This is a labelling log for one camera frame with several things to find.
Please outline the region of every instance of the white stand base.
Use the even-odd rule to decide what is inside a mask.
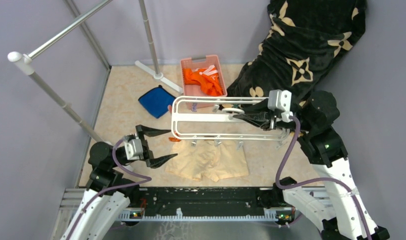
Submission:
[[[163,73],[159,73],[159,75],[156,75],[156,72],[151,69],[150,67],[142,64],[140,61],[135,61],[135,65],[139,67],[140,69],[146,71],[148,74],[152,75],[154,80],[156,81],[161,81],[162,83],[166,84],[168,87],[171,89],[177,91],[179,94],[183,94],[184,90],[182,87],[176,85],[173,83],[171,80],[167,79],[166,77],[163,76]]]

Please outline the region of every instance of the clothes drying rack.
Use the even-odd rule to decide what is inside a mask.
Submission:
[[[103,138],[99,136],[94,129],[88,124],[85,120],[83,120],[71,107],[71,104],[63,100],[57,92],[55,92],[44,80],[43,78],[35,71],[35,69],[31,66],[31,63],[33,62],[33,59],[38,57],[40,54],[42,54],[45,50],[50,48],[53,44],[55,44],[57,41],[62,39],[64,36],[66,36],[68,33],[70,33],[73,29],[76,27],[80,27],[82,33],[85,35],[87,38],[88,42],[90,43],[92,49],[94,50],[95,54],[97,57],[100,59],[102,64],[106,67],[107,71],[110,71],[110,65],[108,61],[106,60],[106,56],[104,55],[103,50],[101,49],[99,43],[97,40],[94,38],[92,35],[90,29],[88,28],[87,24],[84,22],[87,20],[89,17],[97,13],[99,10],[104,8],[107,4],[112,2],[113,0],[103,0],[102,2],[98,3],[95,5],[93,8],[91,8],[89,11],[84,12],[80,14],[80,11],[78,10],[78,7],[75,5],[73,0],[63,0],[66,4],[66,6],[69,8],[70,12],[72,15],[74,15],[76,18],[72,21],[71,24],[69,24],[67,27],[65,27],[62,31],[60,31],[58,34],[50,38],[48,41],[46,41],[44,44],[39,46],[37,49],[31,51],[28,54],[22,54],[17,51],[10,52],[7,55],[7,58],[10,62],[14,63],[25,75],[30,77],[46,94],[48,94],[76,123],[78,123],[81,128],[95,141],[97,142],[103,142]],[[135,64],[146,71],[149,74],[153,75],[153,78],[155,80],[161,81],[168,85],[170,88],[174,89],[175,91],[182,93],[183,89],[173,83],[172,81],[168,80],[166,77],[163,76],[163,73],[161,73],[160,68],[159,68],[159,63],[158,63],[158,58],[156,55],[156,49],[155,45],[153,43],[153,37],[152,37],[152,32],[150,30],[150,24],[149,24],[149,19],[147,16],[147,11],[146,11],[146,6],[144,3],[144,0],[138,0],[140,9],[141,9],[141,14],[142,14],[142,19],[144,22],[144,27],[145,27],[145,32],[147,35],[147,40],[148,40],[148,45],[150,48],[150,53],[151,53],[151,58],[153,61],[154,65],[154,70],[149,68],[148,66],[142,64],[139,61],[136,61]]]

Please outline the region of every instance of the white clip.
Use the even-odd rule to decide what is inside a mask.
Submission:
[[[222,143],[222,142],[221,142],[220,140],[218,140],[218,139],[215,139],[214,142],[215,142],[215,147],[221,145],[221,143]]]
[[[212,112],[216,113],[219,110],[219,104],[213,105]]]
[[[276,144],[276,146],[275,146],[275,149],[280,149],[282,146],[284,146],[284,141],[279,141],[277,144]]]
[[[240,136],[240,140],[237,143],[237,151],[243,147],[244,141],[242,140],[243,136]]]
[[[197,139],[194,139],[192,142],[191,142],[191,147],[195,147],[197,145]]]

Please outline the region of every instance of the orange tag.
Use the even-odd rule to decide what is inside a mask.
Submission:
[[[178,139],[178,138],[176,138],[176,137],[170,136],[170,137],[169,137],[169,141],[171,141],[171,142],[181,142],[181,139]]]

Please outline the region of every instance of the black fabric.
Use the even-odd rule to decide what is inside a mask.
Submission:
[[[289,90],[299,102],[365,32],[366,0],[271,0],[260,54],[228,87],[229,97]]]

